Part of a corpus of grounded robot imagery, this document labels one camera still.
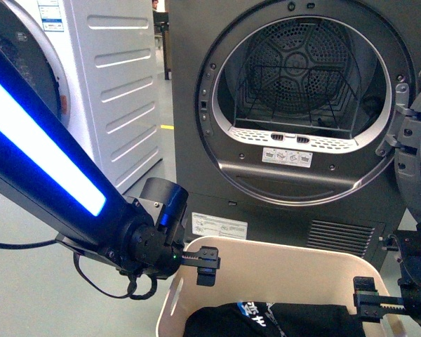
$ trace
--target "laundry basket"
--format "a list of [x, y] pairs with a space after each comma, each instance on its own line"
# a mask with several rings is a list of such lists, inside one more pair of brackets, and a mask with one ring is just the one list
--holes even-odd
[[[201, 237], [187, 250], [202, 246], [217, 247], [222, 259], [215, 286], [197, 286], [196, 268], [182, 266], [163, 305], [158, 337], [182, 337], [187, 318], [198, 309], [239, 301], [346, 305], [354, 314], [355, 276], [374, 277], [379, 294], [389, 295], [372, 265], [346, 253], [223, 237]], [[387, 319], [393, 336], [406, 336], [396, 315]], [[367, 336], [386, 336], [381, 324], [363, 327]]]

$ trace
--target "label sticker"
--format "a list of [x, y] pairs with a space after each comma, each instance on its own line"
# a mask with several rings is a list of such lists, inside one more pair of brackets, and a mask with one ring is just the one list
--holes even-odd
[[262, 161], [264, 163], [274, 163], [309, 168], [312, 164], [312, 156], [313, 153], [311, 152], [264, 147], [264, 151], [262, 153]]
[[39, 13], [41, 14], [42, 27], [45, 32], [64, 32], [61, 10], [58, 0], [39, 0]]
[[39, 6], [41, 19], [60, 20], [61, 10], [59, 6]]
[[248, 223], [192, 212], [192, 233], [246, 240]]

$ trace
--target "black t-shirt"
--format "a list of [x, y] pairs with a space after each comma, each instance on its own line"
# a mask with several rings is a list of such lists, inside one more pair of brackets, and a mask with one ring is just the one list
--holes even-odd
[[184, 337], [365, 337], [362, 323], [341, 305], [242, 302], [201, 308]]

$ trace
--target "blue led light strip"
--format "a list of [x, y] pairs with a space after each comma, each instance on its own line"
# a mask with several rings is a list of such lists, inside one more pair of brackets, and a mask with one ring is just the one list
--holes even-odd
[[85, 209], [100, 214], [105, 196], [1, 85], [0, 132]]

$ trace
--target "dryer door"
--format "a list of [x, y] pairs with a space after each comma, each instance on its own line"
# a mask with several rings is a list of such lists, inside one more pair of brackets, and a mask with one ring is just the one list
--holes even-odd
[[421, 92], [410, 109], [396, 137], [395, 171], [398, 186], [409, 211], [421, 222]]

